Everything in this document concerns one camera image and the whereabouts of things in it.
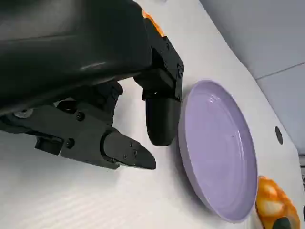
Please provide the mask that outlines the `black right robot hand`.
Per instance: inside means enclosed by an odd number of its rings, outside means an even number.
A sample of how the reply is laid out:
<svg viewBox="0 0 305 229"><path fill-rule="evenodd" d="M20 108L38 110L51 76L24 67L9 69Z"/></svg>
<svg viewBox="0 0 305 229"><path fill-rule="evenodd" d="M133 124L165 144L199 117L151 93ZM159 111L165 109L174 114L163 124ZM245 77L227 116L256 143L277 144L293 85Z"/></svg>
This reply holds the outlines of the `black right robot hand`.
<svg viewBox="0 0 305 229"><path fill-rule="evenodd" d="M287 217L281 217L274 222L272 229L291 229L291 223Z"/></svg>

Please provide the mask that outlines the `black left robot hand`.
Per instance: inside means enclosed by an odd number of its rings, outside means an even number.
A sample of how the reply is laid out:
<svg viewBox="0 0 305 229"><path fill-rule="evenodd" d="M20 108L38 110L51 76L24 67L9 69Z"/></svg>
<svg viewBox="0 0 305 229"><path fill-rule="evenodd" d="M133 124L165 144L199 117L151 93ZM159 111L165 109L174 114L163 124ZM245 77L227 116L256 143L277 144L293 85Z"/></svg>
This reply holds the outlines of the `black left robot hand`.
<svg viewBox="0 0 305 229"><path fill-rule="evenodd" d="M113 127L120 81L142 88L151 143L176 136L184 64L132 0L3 0L0 128L84 163L156 169L152 153Z"/></svg>

